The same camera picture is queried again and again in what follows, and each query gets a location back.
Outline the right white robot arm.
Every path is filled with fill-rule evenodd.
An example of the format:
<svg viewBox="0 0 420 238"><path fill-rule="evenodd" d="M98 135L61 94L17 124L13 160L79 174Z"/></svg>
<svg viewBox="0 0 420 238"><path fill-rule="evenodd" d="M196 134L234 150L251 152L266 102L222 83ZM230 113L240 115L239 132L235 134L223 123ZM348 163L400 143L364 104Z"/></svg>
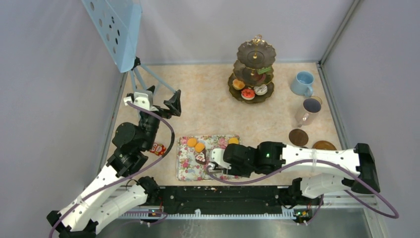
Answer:
<svg viewBox="0 0 420 238"><path fill-rule="evenodd" d="M290 197L296 204L340 190L380 192L375 159L370 146L364 143L347 150L320 150L267 141L257 148L229 144L224 149L213 149L210 155L211 162L232 176L269 175L279 169L314 173L313 177L295 180L298 185L290 189Z"/></svg>

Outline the pink frosted donut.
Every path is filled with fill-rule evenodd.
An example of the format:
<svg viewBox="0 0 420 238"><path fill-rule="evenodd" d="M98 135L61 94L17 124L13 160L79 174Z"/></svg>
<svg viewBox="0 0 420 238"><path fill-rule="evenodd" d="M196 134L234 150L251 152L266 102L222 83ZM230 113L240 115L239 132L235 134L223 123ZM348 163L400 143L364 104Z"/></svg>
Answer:
<svg viewBox="0 0 420 238"><path fill-rule="evenodd" d="M266 79L266 74L260 75L259 79L255 81L256 84L262 84Z"/></svg>

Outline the orange bun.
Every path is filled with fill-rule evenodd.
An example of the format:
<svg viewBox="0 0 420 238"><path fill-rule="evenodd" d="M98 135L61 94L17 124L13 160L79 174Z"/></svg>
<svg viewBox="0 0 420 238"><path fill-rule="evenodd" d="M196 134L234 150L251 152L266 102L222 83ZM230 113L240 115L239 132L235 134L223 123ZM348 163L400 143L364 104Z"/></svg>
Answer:
<svg viewBox="0 0 420 238"><path fill-rule="evenodd" d="M245 87L245 83L239 79L234 79L232 81L232 86L235 90L242 90Z"/></svg>

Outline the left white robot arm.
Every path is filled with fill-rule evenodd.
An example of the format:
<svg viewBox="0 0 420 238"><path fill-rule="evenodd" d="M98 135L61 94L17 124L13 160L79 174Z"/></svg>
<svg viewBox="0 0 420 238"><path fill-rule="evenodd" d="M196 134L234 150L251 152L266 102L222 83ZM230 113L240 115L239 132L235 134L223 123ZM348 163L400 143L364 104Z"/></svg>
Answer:
<svg viewBox="0 0 420 238"><path fill-rule="evenodd" d="M52 226L49 237L57 231L61 238L94 238L128 210L158 201L158 186L150 177L140 179L124 194L108 199L126 181L160 162L174 145L175 132L167 120L181 115L181 91L177 90L169 100L165 100L166 108L163 109L153 105L154 89L152 86L124 98L125 105L139 110L139 122L124 122L116 128L112 139L116 149L99 174L69 205L47 215ZM171 131L170 145L157 160L146 166L148 157L143 153L152 149L161 122Z"/></svg>

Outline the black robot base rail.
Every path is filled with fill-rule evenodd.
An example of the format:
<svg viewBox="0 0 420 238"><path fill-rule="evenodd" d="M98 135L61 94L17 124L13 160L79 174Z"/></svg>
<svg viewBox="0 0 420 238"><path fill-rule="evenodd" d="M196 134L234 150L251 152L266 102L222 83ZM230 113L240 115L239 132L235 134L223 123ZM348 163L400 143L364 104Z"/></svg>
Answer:
<svg viewBox="0 0 420 238"><path fill-rule="evenodd" d="M263 215L296 206L315 207L320 198L305 198L273 185L165 186L148 198L148 204L168 214L193 214L199 209L204 215Z"/></svg>

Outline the green matcha cake slice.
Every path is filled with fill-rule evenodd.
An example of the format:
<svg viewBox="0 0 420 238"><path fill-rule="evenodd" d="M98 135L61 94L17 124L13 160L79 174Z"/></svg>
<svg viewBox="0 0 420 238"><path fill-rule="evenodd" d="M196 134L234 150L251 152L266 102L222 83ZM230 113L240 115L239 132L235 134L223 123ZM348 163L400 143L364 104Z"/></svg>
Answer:
<svg viewBox="0 0 420 238"><path fill-rule="evenodd" d="M260 68L257 70L257 74L262 75L262 74L270 72L271 70L272 70L271 66Z"/></svg>

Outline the red donut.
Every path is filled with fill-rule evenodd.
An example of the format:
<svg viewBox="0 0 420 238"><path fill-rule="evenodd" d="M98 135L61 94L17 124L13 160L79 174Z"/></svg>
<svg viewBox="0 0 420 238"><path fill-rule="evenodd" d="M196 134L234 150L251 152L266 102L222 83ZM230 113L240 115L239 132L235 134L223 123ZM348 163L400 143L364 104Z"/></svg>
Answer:
<svg viewBox="0 0 420 238"><path fill-rule="evenodd" d="M250 88L244 88L244 89L241 91L241 97L242 97L244 100L250 101L250 100L254 99L254 98L255 98L255 96L256 96L256 94L255 94L255 92L254 92L254 90L253 90L253 89L250 89Z"/></svg>

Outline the white striped donut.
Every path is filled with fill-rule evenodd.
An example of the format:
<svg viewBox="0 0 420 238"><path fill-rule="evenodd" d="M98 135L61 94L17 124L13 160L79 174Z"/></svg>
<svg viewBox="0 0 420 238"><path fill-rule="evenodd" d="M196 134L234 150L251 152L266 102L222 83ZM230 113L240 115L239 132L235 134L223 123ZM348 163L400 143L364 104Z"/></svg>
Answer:
<svg viewBox="0 0 420 238"><path fill-rule="evenodd" d="M265 95L268 92L268 87L266 85L255 86L253 88L254 92L258 96Z"/></svg>

